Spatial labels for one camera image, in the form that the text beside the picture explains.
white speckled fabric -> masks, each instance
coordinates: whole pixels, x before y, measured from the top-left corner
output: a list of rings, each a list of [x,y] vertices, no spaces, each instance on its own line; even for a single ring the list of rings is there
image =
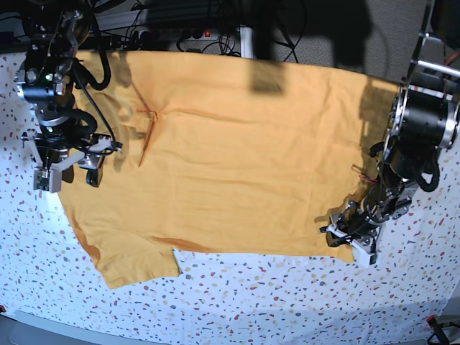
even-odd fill
[[[23,54],[0,57],[0,304],[166,344],[390,344],[426,339],[459,281],[460,141],[441,184],[387,223],[378,268],[322,257],[176,251],[174,279],[108,290],[56,195],[32,191],[19,136],[36,120],[15,92]]]

terrazzo-patterned tablecloth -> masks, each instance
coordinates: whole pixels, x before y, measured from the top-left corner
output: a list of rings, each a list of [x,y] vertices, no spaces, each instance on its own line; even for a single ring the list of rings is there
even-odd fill
[[[183,273],[108,290],[56,195],[32,190],[19,136],[36,120],[15,90],[23,54],[0,57],[0,304],[166,344],[389,344],[428,338],[459,281],[460,140],[441,185],[387,224],[378,268],[330,257],[176,251]]]

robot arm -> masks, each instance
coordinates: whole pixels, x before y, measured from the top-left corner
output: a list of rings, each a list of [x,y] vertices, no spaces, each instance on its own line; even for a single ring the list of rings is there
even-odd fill
[[[86,84],[103,90],[110,82],[109,61],[102,45],[98,52],[104,71],[98,83],[75,58],[78,46],[86,39],[90,27],[100,37],[91,4],[86,0],[39,1],[23,17],[24,28],[31,37],[25,61],[15,76],[19,97],[30,104],[41,133],[30,131],[22,139],[32,149],[34,189],[51,193],[61,189],[62,180],[71,183],[73,164],[87,169],[88,184],[98,187],[104,157],[120,150],[109,124],[86,90]],[[86,111],[76,108],[73,84],[81,88],[106,125],[110,136],[97,134],[97,121]],[[69,155],[70,149],[78,152]]]
[[[370,149],[371,157],[380,156],[378,176],[361,203],[349,201],[343,213],[333,214],[329,226],[320,229],[330,247],[351,245],[365,267],[377,262],[383,224],[408,212],[417,189],[427,193],[437,189],[438,154],[452,146],[459,130],[460,70],[421,60],[420,54],[427,40],[460,48],[460,2],[436,0],[432,5],[429,1],[426,7],[385,140]],[[429,22],[436,35],[428,34]],[[423,174],[431,175],[430,182]]]

table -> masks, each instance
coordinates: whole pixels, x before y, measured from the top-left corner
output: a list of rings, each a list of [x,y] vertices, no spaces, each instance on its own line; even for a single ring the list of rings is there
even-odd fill
[[[57,195],[32,190],[35,128],[16,95],[24,54],[0,56],[0,304],[50,320],[166,344],[391,344],[426,339],[459,281],[460,140],[441,182],[386,224],[377,268],[330,257],[175,251],[177,278],[108,290]]]

